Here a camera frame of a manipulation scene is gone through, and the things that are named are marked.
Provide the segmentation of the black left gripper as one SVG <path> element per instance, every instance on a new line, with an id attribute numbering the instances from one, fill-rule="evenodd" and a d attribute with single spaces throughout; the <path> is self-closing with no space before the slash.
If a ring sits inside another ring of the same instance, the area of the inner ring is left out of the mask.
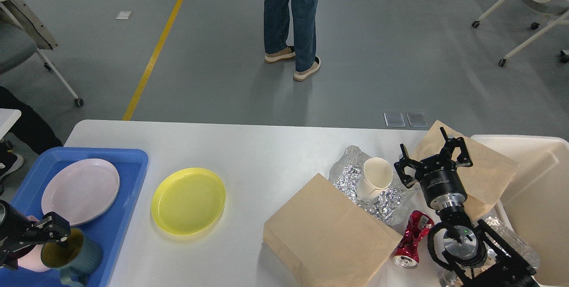
<path id="1" fill-rule="evenodd" d="M 55 243 L 68 247 L 71 226 L 65 218 L 51 211 L 40 220 L 24 216 L 8 202 L 0 202 L 0 262 L 10 270 L 18 269 L 18 259 L 31 245 Z"/>

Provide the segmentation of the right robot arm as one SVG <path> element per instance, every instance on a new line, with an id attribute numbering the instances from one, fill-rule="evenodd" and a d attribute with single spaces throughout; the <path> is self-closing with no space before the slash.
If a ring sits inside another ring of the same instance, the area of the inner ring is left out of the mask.
<path id="1" fill-rule="evenodd" d="M 473 223 L 465 211 L 468 194 L 457 172 L 473 165 L 463 137 L 449 137 L 439 153 L 412 159 L 404 144 L 394 164 L 401 183 L 419 183 L 425 203 L 440 221 L 427 236 L 429 255 L 439 267 L 453 271 L 464 287 L 536 287 L 535 268 L 485 221 Z"/>

